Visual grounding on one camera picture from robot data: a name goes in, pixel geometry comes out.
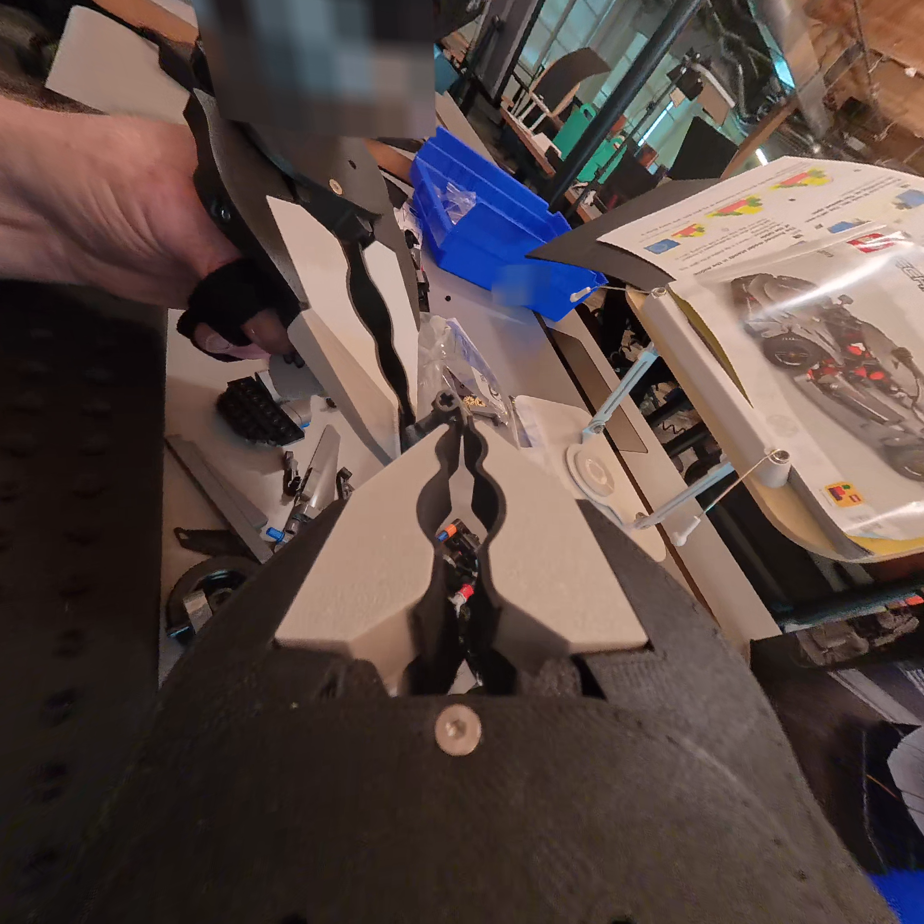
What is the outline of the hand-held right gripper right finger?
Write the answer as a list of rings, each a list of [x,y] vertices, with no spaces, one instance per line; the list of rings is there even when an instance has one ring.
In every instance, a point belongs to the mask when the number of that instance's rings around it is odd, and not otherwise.
[[[649,637],[572,491],[491,425],[468,422],[464,439],[472,498],[496,505],[482,547],[491,647],[531,674],[549,660],[644,649]]]

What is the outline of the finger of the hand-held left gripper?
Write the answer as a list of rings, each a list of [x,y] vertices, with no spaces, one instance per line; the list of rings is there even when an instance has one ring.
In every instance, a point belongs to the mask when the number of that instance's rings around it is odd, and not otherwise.
[[[399,426],[415,423],[419,391],[419,318],[398,256],[375,240],[363,251],[372,285],[372,334],[383,374],[398,400]]]
[[[272,259],[299,305],[287,327],[290,343],[353,432],[388,464],[401,454],[401,427],[398,400],[372,336],[367,247],[343,246],[300,204],[272,196],[265,202],[282,246]]]

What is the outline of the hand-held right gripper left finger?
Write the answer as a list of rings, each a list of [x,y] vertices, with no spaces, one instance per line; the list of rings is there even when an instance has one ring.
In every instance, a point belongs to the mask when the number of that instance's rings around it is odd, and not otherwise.
[[[440,424],[354,491],[275,631],[280,647],[369,662],[391,693],[405,691],[460,437],[460,419]]]

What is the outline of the plastic bag of lego parts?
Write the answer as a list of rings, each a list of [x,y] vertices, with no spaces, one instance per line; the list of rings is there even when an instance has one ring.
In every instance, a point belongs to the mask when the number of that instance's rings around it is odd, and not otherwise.
[[[470,415],[518,445],[512,402],[458,320],[424,315],[418,351],[419,419],[443,392],[453,394]]]

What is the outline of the grey lego panel orange stripe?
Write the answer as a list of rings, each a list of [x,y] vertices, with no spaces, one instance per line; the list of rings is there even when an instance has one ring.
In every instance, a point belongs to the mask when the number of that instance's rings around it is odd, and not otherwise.
[[[341,437],[328,424],[321,432],[307,474],[297,482],[293,506],[282,529],[267,528],[273,548],[279,549],[296,537],[338,498],[337,475]]]

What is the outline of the grey lego assembly black plate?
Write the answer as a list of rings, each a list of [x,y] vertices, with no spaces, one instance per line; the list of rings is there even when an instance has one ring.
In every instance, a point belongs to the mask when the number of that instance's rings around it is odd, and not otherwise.
[[[309,371],[270,364],[265,370],[228,382],[215,401],[215,410],[246,442],[287,447],[304,438],[315,398],[332,403]]]

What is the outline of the black curved lego panel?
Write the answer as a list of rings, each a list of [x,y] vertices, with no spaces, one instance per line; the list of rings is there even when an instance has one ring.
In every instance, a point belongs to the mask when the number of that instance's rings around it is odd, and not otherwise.
[[[248,549],[229,529],[176,526],[173,534],[180,547],[208,557],[245,556]]]

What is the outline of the large black lego tire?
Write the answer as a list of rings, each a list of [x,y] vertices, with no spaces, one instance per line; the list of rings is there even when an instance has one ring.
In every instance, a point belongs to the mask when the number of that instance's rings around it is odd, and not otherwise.
[[[259,570],[259,563],[237,555],[215,556],[192,566],[167,596],[168,638],[188,648],[207,622]]]

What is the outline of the lego instruction booklet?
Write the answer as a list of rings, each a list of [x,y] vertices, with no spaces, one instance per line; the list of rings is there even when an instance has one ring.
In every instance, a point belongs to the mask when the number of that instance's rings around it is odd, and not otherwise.
[[[634,312],[768,519],[841,561],[922,552],[922,178],[783,157],[671,181],[530,257]]]

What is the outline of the person's left hand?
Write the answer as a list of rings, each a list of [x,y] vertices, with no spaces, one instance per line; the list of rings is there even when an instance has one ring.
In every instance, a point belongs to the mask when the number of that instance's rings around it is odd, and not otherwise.
[[[240,258],[194,187],[188,128],[1,103],[1,276],[180,308]]]

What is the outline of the white book stand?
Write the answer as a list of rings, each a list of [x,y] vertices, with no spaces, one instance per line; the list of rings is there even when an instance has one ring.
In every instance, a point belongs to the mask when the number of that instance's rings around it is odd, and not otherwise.
[[[580,430],[567,432],[559,449],[549,449],[550,458],[567,469],[566,482],[596,505],[615,525],[631,536],[641,530],[664,525],[671,542],[682,546],[693,530],[706,519],[694,513],[692,504],[703,491],[722,478],[733,475],[757,502],[768,522],[783,536],[808,552],[843,562],[870,564],[907,558],[922,553],[922,537],[888,539],[861,535],[861,526],[872,510],[861,501],[851,508],[837,507],[828,488],[847,483],[841,471],[821,450],[817,435],[802,422],[789,401],[796,394],[793,385],[762,365],[768,384],[742,392],[733,375],[722,365],[709,345],[691,324],[681,305],[668,289],[659,287],[644,294],[630,288],[629,303],[641,318],[652,341],[631,367],[596,416]],[[651,514],[627,517],[628,476],[606,442],[610,418],[629,399],[635,382],[656,359],[664,359],[707,431],[721,449],[721,460],[692,486],[678,491]]]

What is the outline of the blue plastic bin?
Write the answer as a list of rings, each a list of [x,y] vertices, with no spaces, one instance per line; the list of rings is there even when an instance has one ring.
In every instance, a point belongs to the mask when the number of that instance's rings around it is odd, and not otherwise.
[[[559,321],[607,285],[588,268],[528,255],[571,230],[530,189],[444,128],[438,127],[410,167],[413,210],[433,260],[444,271],[490,290],[494,301]],[[437,199],[447,183],[478,202],[452,225]]]

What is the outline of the black curved chair back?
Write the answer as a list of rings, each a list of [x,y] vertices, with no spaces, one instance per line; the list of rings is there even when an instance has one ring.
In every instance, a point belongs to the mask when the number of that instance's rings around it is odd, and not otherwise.
[[[531,92],[549,115],[557,116],[585,80],[611,70],[612,66],[594,49],[582,47],[555,60],[538,77]]]

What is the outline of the black metal pole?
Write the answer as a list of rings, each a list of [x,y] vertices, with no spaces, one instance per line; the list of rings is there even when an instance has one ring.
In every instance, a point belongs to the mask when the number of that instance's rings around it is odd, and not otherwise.
[[[547,184],[544,198],[551,213],[560,212],[565,207],[566,192],[608,136],[619,116],[625,112],[630,102],[653,75],[657,65],[663,61],[666,53],[682,30],[687,27],[700,5],[700,1],[676,1],[668,8],[652,37],[647,40],[630,63],[627,72],[613,88],[594,120],[584,130],[569,155],[563,160],[561,167]]]

